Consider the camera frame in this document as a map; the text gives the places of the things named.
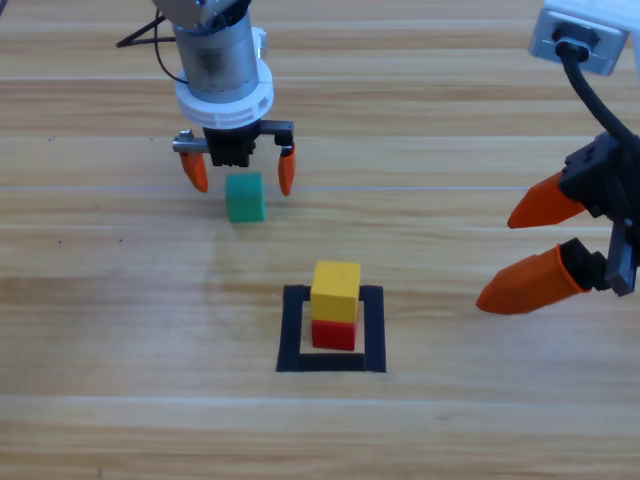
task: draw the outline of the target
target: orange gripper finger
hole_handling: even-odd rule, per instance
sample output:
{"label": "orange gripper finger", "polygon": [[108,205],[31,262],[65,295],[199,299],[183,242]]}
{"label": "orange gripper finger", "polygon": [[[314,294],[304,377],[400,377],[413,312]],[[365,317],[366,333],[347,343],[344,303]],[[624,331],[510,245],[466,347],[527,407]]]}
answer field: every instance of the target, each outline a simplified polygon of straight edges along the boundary
{"label": "orange gripper finger", "polygon": [[202,153],[180,153],[184,173],[187,174],[193,186],[203,193],[209,190],[209,179],[207,169],[204,166],[204,155]]}
{"label": "orange gripper finger", "polygon": [[280,180],[280,191],[285,196],[291,194],[293,179],[296,176],[296,146],[293,145],[291,153],[281,155],[278,163],[278,179]]}
{"label": "orange gripper finger", "polygon": [[511,214],[509,228],[555,225],[584,211],[584,205],[570,199],[558,186],[562,173],[534,185]]}
{"label": "orange gripper finger", "polygon": [[480,310],[500,315],[529,313],[578,293],[587,293],[569,274],[560,245],[498,272],[480,294]]}

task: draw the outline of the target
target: black cable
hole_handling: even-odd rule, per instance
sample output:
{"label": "black cable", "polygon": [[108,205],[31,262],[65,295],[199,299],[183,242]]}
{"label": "black cable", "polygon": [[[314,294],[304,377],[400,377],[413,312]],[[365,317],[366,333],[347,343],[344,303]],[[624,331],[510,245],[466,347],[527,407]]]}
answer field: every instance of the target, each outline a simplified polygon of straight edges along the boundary
{"label": "black cable", "polygon": [[160,58],[160,49],[158,48],[158,25],[160,25],[161,22],[158,22],[159,18],[160,18],[160,9],[158,8],[156,9],[156,21],[154,22],[155,25],[153,27],[153,39],[154,39],[153,46],[155,47],[155,50],[156,50],[156,58],[158,59],[158,63],[160,64],[160,67],[162,68],[162,70],[164,70],[164,73],[166,73],[170,78],[172,78],[176,82],[189,85],[189,82],[176,77],[169,70],[167,70],[167,67],[165,67],[164,63],[162,62],[162,58]]}
{"label": "black cable", "polygon": [[156,15],[156,19],[151,22],[148,23],[147,25],[145,25],[144,27],[142,27],[140,30],[138,30],[137,32],[132,33],[131,35],[129,35],[126,38],[123,38],[122,40],[120,40],[118,43],[116,43],[116,47],[118,48],[123,48],[123,47],[128,47],[132,44],[132,42],[136,39],[141,37],[142,35],[144,35],[145,33],[147,33],[149,30],[151,30],[152,28],[157,28],[158,25],[160,25],[162,22],[164,22],[167,18],[162,15]]}
{"label": "black cable", "polygon": [[158,38],[158,40],[156,40],[155,38],[144,38],[142,40],[134,40],[130,43],[128,43],[127,45],[124,45],[125,47],[135,47],[136,45],[151,45],[153,43],[170,43],[170,42],[175,42],[176,41],[176,37],[160,37]]}
{"label": "black cable", "polygon": [[595,119],[618,140],[626,149],[640,157],[640,138],[636,137],[612,112],[593,91],[589,82],[584,78],[580,69],[578,48],[572,48],[567,44],[566,48],[558,49],[558,55],[564,66],[564,71],[571,86],[576,91],[582,102],[589,109]]}

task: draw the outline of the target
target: black square outline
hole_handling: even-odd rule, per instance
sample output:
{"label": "black square outline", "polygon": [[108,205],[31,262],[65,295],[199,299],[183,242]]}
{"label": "black square outline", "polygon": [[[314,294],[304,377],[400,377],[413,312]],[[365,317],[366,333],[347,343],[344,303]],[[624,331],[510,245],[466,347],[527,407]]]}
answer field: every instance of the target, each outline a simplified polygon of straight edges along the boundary
{"label": "black square outline", "polygon": [[311,287],[286,285],[278,372],[387,372],[382,287],[360,287],[364,303],[364,353],[300,353],[302,306],[311,300]]}

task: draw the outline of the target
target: white power outlet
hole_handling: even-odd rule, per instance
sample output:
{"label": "white power outlet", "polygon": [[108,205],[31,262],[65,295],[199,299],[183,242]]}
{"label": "white power outlet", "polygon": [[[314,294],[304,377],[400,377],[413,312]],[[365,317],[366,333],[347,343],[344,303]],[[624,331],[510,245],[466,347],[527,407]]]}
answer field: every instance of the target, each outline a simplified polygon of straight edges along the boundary
{"label": "white power outlet", "polygon": [[629,35],[634,36],[636,65],[640,75],[640,2],[638,0],[545,0],[529,52],[560,62],[555,54],[553,33],[562,23],[591,28],[600,39],[582,69],[610,75]]}

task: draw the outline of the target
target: yellow cube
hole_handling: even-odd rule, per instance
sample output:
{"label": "yellow cube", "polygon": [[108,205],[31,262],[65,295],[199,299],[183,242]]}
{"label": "yellow cube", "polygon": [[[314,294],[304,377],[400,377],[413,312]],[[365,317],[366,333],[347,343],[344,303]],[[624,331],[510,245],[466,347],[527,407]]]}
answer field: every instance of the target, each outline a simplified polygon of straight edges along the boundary
{"label": "yellow cube", "polygon": [[360,265],[319,261],[311,285],[311,318],[356,323],[360,297]]}

